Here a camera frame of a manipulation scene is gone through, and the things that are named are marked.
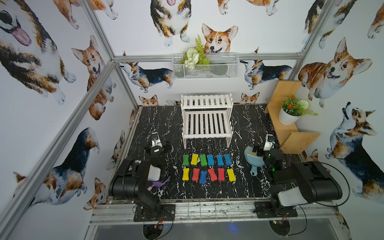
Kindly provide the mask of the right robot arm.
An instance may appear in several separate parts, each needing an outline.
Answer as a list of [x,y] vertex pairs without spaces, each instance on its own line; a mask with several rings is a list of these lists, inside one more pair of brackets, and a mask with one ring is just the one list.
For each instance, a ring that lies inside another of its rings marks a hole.
[[255,202],[255,213],[260,219],[297,217],[296,206],[342,198],[341,186],[321,163],[293,163],[283,168],[284,153],[275,143],[275,136],[267,135],[263,147],[247,146],[244,151],[253,177],[259,169],[265,169],[270,184],[295,183],[294,188],[274,193],[269,201]]

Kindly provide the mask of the red eraser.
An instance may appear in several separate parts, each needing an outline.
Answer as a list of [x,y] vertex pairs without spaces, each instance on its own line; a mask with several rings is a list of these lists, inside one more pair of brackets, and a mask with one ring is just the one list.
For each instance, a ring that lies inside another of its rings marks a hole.
[[218,180],[221,182],[225,181],[225,169],[224,168],[218,168]]
[[200,169],[194,168],[193,169],[193,175],[192,175],[192,181],[197,182],[199,180],[199,176],[200,176]]
[[208,169],[208,173],[210,175],[210,179],[211,179],[212,182],[218,180],[218,177],[217,177],[217,175],[215,173],[215,169]]

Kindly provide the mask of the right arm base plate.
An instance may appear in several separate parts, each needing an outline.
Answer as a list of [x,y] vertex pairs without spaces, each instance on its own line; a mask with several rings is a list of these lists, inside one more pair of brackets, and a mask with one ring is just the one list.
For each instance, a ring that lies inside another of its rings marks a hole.
[[294,218],[298,216],[295,207],[283,207],[278,203],[271,201],[254,202],[254,213],[257,214],[259,219],[267,218]]

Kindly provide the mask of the yellow eraser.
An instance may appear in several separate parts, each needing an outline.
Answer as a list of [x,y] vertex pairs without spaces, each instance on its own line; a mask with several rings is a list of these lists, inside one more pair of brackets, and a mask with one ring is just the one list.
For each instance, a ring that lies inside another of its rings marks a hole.
[[190,171],[189,168],[184,168],[183,169],[183,177],[182,177],[183,181],[188,181],[189,180],[189,171]]
[[233,169],[227,169],[227,173],[230,182],[235,182],[237,180]]
[[191,165],[196,166],[198,164],[199,160],[199,155],[198,154],[193,154],[192,155],[192,160],[191,160]]

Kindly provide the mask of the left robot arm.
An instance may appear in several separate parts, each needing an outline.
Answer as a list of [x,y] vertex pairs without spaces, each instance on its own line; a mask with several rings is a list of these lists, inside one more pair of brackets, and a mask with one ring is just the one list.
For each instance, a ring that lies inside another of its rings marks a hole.
[[160,198],[153,195],[153,188],[161,188],[171,180],[165,168],[164,153],[172,146],[162,144],[157,132],[151,133],[145,146],[144,160],[126,158],[109,184],[109,195],[114,198],[132,200],[137,205],[135,212],[140,221],[154,221],[165,216]]

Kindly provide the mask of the green eraser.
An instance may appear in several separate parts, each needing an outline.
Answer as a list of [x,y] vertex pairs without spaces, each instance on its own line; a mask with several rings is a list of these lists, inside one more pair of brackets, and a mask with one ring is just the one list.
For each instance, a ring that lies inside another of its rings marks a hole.
[[208,161],[207,161],[207,157],[206,157],[206,155],[200,155],[200,161],[201,161],[201,166],[202,166],[202,167],[208,165]]
[[186,166],[189,166],[189,165],[190,165],[189,155],[183,155],[183,163],[182,163],[182,166],[183,166],[183,167],[186,167]]

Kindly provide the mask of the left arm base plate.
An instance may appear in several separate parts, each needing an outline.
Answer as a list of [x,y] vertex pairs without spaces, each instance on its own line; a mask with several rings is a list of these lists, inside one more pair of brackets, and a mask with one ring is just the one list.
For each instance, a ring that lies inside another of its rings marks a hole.
[[136,207],[134,222],[161,222],[175,219],[176,205],[162,204],[157,209]]

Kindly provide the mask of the light blue eraser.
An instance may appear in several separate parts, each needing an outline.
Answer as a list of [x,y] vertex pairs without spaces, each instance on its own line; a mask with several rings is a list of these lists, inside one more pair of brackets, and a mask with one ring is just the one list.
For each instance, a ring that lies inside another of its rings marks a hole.
[[225,158],[225,164],[226,166],[231,166],[233,163],[232,163],[232,160],[231,160],[231,155],[230,154],[225,154],[224,155],[224,158]]
[[217,162],[218,162],[218,166],[224,166],[225,165],[222,155],[217,155]]
[[208,161],[208,165],[209,166],[214,166],[215,165],[215,161],[214,161],[213,155],[207,155],[207,161]]

